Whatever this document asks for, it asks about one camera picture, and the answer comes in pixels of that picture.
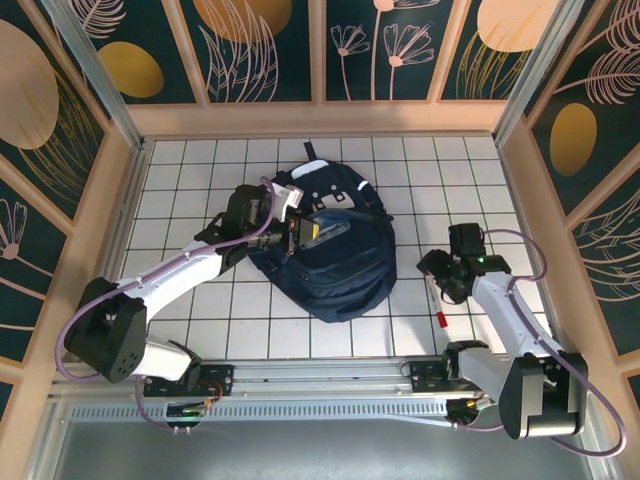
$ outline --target white tile floor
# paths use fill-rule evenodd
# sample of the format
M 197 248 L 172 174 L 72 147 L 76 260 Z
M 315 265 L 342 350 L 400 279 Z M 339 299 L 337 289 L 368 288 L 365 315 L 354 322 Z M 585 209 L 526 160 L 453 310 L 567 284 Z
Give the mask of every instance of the white tile floor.
M 307 139 L 164 141 L 155 144 L 136 214 L 123 275 L 174 255 L 216 213 L 233 189 L 255 184 L 306 160 Z M 425 282 L 415 268 L 432 248 L 448 249 L 452 223 L 519 230 L 504 172 L 490 137 L 319 138 L 322 158 L 343 161 L 378 186 L 395 216 L 398 282 L 389 299 L 364 318 L 326 324 L 266 281 L 251 262 L 168 305 L 151 321 L 156 340 L 177 340 L 205 359 L 276 359 L 425 355 L 450 340 L 480 339 L 504 348 L 473 300 L 443 305 L 449 326 L 432 316 Z M 491 237 L 514 273 L 530 274 L 518 237 Z M 521 292 L 546 322 L 537 287 Z

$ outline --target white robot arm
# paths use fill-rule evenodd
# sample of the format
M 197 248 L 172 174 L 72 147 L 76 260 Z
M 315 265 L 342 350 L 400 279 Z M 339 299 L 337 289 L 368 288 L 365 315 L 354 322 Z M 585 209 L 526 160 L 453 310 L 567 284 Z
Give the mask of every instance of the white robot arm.
M 574 435 L 584 426 L 587 389 L 550 354 L 586 377 L 580 354 L 563 348 L 537 321 L 514 286 L 504 258 L 487 255 L 478 224 L 449 228 L 451 253 L 431 250 L 418 264 L 454 303 L 469 296 L 484 309 L 507 351 L 494 355 L 478 341 L 452 342 L 445 350 L 449 379 L 464 379 L 498 403 L 505 431 L 514 439 Z
M 239 186 L 226 212 L 179 254 L 147 272 L 115 283 L 104 278 L 90 282 L 76 318 L 61 334 L 67 350 L 112 383 L 129 375 L 153 376 L 191 390 L 199 379 L 201 359 L 177 342 L 149 341 L 147 326 L 180 295 L 245 258 L 249 247 L 269 248 L 280 243 L 293 251 L 315 238 L 317 225 L 288 212 L 289 207 L 298 206 L 302 192 L 269 184 L 273 199 L 259 187 Z

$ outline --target backpack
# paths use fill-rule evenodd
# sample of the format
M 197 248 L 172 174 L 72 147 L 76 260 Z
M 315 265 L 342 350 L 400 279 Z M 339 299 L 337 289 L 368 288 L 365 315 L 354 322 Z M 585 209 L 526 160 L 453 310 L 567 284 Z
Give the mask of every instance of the backpack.
M 396 282 L 395 234 L 380 197 L 352 168 L 311 160 L 273 182 L 304 192 L 297 214 L 320 225 L 293 255 L 275 245 L 249 252 L 267 278 L 298 306 L 328 322 L 361 317 Z

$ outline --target white tile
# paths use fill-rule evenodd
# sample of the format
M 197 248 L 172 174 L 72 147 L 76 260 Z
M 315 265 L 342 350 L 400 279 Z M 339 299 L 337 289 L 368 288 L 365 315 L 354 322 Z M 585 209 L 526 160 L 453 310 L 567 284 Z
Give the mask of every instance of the white tile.
M 396 234 L 396 245 L 416 245 L 418 243 L 416 221 L 413 215 L 395 215 L 392 225 Z
M 137 218 L 169 218 L 175 191 L 142 192 Z
M 260 178 L 267 177 L 272 179 L 278 171 L 277 163 L 247 163 L 244 171 L 244 181 L 246 185 L 261 185 Z
M 473 172 L 469 162 L 449 160 L 440 163 L 442 181 L 445 185 L 474 185 Z
M 535 282 L 518 282 L 516 288 L 520 291 L 520 295 L 522 295 L 522 298 L 527 302 L 529 309 L 533 313 L 544 312 L 540 290 L 538 290 L 538 285 Z
M 188 321 L 151 321 L 149 323 L 149 340 L 156 343 L 166 343 L 169 340 L 184 345 L 187 341 Z
M 213 165 L 193 164 L 183 165 L 180 170 L 179 190 L 208 190 L 211 182 Z
M 351 322 L 355 357 L 393 356 L 389 317 L 358 318 Z
M 309 141 L 308 138 L 281 138 L 278 146 L 278 162 L 306 162 L 308 157 L 304 142 L 307 141 Z
M 269 348 L 269 320 L 231 320 L 229 359 L 265 359 Z
M 249 140 L 247 162 L 278 163 L 278 139 Z
M 447 213 L 442 187 L 411 187 L 416 213 Z
M 405 163 L 376 161 L 378 185 L 385 187 L 408 187 L 409 177 Z
M 236 265 L 236 282 L 264 282 L 267 278 L 249 258 L 241 260 Z
M 507 353 L 498 332 L 487 315 L 471 315 L 471 321 L 473 322 L 476 340 L 489 345 L 489 349 L 493 353 Z
M 169 225 L 166 248 L 184 248 L 202 231 L 202 219 L 174 218 Z
M 515 211 L 507 187 L 478 187 L 482 209 L 485 213 L 508 213 Z
M 335 162 L 342 160 L 342 147 L 339 138 L 312 138 L 311 143 L 318 158 Z
M 207 217 L 215 217 L 218 213 L 225 212 L 233 192 L 234 190 L 211 190 L 207 203 Z
M 215 140 L 189 140 L 182 163 L 213 163 L 215 153 Z
M 269 318 L 271 284 L 236 283 L 233 286 L 231 318 Z
M 449 243 L 449 215 L 416 215 L 420 245 Z
M 243 178 L 244 165 L 216 163 L 213 167 L 211 188 L 231 188 L 235 190 L 238 185 L 242 185 Z
M 309 358 L 308 318 L 272 320 L 269 358 Z
M 376 186 L 376 169 L 373 162 L 344 162 L 345 165 L 351 167 L 357 174 L 367 180 L 374 187 Z
M 436 354 L 438 355 L 447 348 L 449 342 L 474 339 L 469 315 L 447 317 L 446 328 L 440 327 L 437 317 L 432 317 L 431 323 L 433 325 L 433 335 L 436 339 Z
M 482 212 L 476 187 L 444 187 L 449 213 Z
M 481 213 L 454 213 L 451 215 L 451 225 L 458 225 L 459 223 L 477 223 L 482 230 L 487 229 L 487 224 L 484 221 L 484 215 Z
M 311 319 L 311 357 L 350 357 L 351 324 Z
M 389 215 L 413 213 L 409 187 L 380 187 L 378 195 L 380 195 Z
M 436 153 L 439 160 L 466 160 L 467 149 L 462 137 L 436 137 Z
M 136 220 L 129 248 L 164 248 L 169 220 Z
M 296 305 L 274 285 L 271 289 L 271 317 L 272 318 L 302 318 L 309 314 Z
M 182 163 L 182 154 L 184 152 L 183 140 L 172 140 L 156 142 L 153 147 L 151 163 L 153 164 L 179 164 Z
M 373 158 L 375 160 L 404 160 L 402 138 L 374 138 Z
M 467 298 L 467 304 L 469 306 L 470 313 L 479 313 L 480 315 L 486 314 L 484 308 L 482 308 L 480 304 L 473 299 L 473 297 Z
M 342 159 L 351 160 L 373 160 L 373 148 L 370 138 L 343 138 L 342 139 Z
M 246 157 L 246 140 L 218 140 L 216 163 L 244 163 Z
M 389 312 L 389 299 L 385 298 L 382 302 L 376 305 L 375 308 L 364 313 L 363 317 L 388 317 Z
M 191 318 L 229 318 L 230 283 L 202 283 L 195 288 Z
M 391 315 L 428 315 L 424 280 L 398 280 L 391 295 Z
M 507 184 L 500 160 L 473 160 L 471 165 L 476 185 Z
M 432 137 L 404 137 L 407 160 L 435 160 L 436 149 Z
M 438 162 L 408 162 L 409 180 L 412 186 L 442 185 Z
M 188 320 L 191 314 L 191 300 L 193 290 L 183 293 L 162 310 L 156 313 L 154 318 L 168 318 L 169 320 Z
M 416 268 L 421 258 L 420 249 L 417 245 L 396 247 L 398 278 L 422 278 L 422 273 Z
M 391 322 L 397 356 L 435 355 L 429 316 L 393 317 Z
M 174 190 L 178 184 L 180 165 L 151 165 L 145 190 Z
M 494 245 L 493 252 L 502 255 L 511 267 L 513 275 L 533 275 L 531 260 L 524 243 Z
M 203 360 L 225 358 L 228 331 L 228 320 L 192 320 L 187 347 Z
M 487 213 L 486 217 L 489 230 L 507 229 L 522 232 L 515 213 Z M 491 243 L 518 243 L 524 241 L 521 237 L 509 233 L 492 233 L 489 234 L 489 238 Z
M 178 253 L 181 253 L 182 249 L 180 248 L 167 248 L 162 252 L 162 261 L 168 260 L 172 257 L 175 257 Z
M 122 278 L 135 277 L 162 261 L 162 250 L 129 250 L 122 270 Z
M 469 158 L 473 159 L 492 159 L 498 158 L 496 146 L 491 137 L 465 137 Z
M 203 218 L 207 207 L 208 190 L 178 190 L 173 204 L 174 218 Z

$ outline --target yellow circle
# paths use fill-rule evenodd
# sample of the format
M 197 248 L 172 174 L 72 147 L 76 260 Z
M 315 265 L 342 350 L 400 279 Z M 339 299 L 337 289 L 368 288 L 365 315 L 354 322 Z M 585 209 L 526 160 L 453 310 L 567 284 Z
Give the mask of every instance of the yellow circle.
M 22 30 L 0 20 L 0 138 L 32 150 L 44 145 L 58 121 L 55 70 Z
M 558 0 L 482 0 L 478 34 L 499 52 L 525 52 L 538 43 Z
M 160 93 L 164 77 L 160 65 L 145 50 L 129 42 L 113 42 L 98 52 L 116 88 L 136 98 Z
M 560 175 L 570 177 L 589 160 L 598 134 L 591 109 L 581 103 L 564 107 L 551 128 L 551 164 Z
M 193 0 L 202 20 L 211 30 L 226 40 L 239 43 L 248 43 L 250 35 L 245 2 L 256 20 L 264 18 L 274 37 L 289 23 L 291 0 Z

